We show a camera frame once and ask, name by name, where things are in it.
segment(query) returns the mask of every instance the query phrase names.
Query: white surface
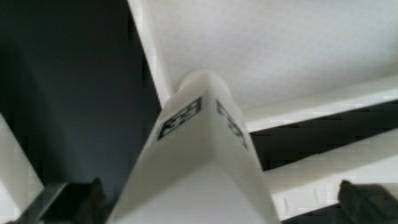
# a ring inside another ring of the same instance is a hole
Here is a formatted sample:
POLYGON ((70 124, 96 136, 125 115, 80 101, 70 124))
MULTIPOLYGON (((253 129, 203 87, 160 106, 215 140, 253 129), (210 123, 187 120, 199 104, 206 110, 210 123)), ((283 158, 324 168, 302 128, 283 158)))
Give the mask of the white surface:
POLYGON ((20 217, 41 190, 41 181, 0 115, 0 223, 20 217))
POLYGON ((398 129, 265 172, 279 218, 338 203, 340 183, 398 183, 398 129))
POLYGON ((166 104, 109 223, 279 223, 242 114, 219 82, 196 73, 166 104), (199 96, 201 112, 157 140, 164 122, 199 96), (217 100, 247 148, 217 113, 217 100))
POLYGON ((247 111, 249 132, 329 116, 395 99, 398 99, 398 76, 389 76, 247 111))
MULTIPOLYGON (((249 121, 253 110, 269 113, 270 105, 398 75, 397 0, 130 0, 130 6, 162 105, 203 68, 222 76, 249 121)), ((290 112, 285 120, 318 116, 290 112)))

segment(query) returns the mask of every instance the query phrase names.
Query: dark gray wall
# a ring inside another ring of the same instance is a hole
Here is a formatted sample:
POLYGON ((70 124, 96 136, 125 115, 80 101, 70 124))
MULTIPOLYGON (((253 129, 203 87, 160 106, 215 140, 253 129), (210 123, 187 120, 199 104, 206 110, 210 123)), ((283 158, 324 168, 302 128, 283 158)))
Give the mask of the dark gray wall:
POLYGON ((0 110, 45 183, 114 201, 158 114, 125 0, 0 3, 0 110))

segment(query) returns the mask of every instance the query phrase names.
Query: printed label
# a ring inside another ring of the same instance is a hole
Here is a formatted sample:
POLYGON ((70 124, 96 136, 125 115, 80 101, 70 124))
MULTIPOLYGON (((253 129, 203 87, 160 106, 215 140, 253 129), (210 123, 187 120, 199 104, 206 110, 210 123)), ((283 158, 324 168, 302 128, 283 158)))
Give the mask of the printed label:
POLYGON ((158 140, 173 133, 173 131, 180 128, 183 123, 190 120, 196 114, 201 111, 203 107, 203 97, 196 99, 196 101, 189 104, 189 106, 180 110, 176 115, 166 121, 160 133, 158 133, 158 140))
POLYGON ((240 127, 238 127, 238 125, 237 125, 237 123, 235 123, 235 120, 233 120, 233 117, 231 117, 228 111, 226 111, 226 108, 224 108, 222 105, 221 105, 219 100, 217 100, 217 112, 219 112, 219 115, 221 115, 221 116, 226 118, 226 120, 228 120, 228 127, 230 127, 230 129, 231 129, 231 131, 233 131, 233 134, 235 134, 235 136, 238 137, 240 142, 242 142, 242 145, 244 145, 244 147, 246 147, 246 149, 247 149, 247 143, 246 143, 244 132, 242 132, 240 127))

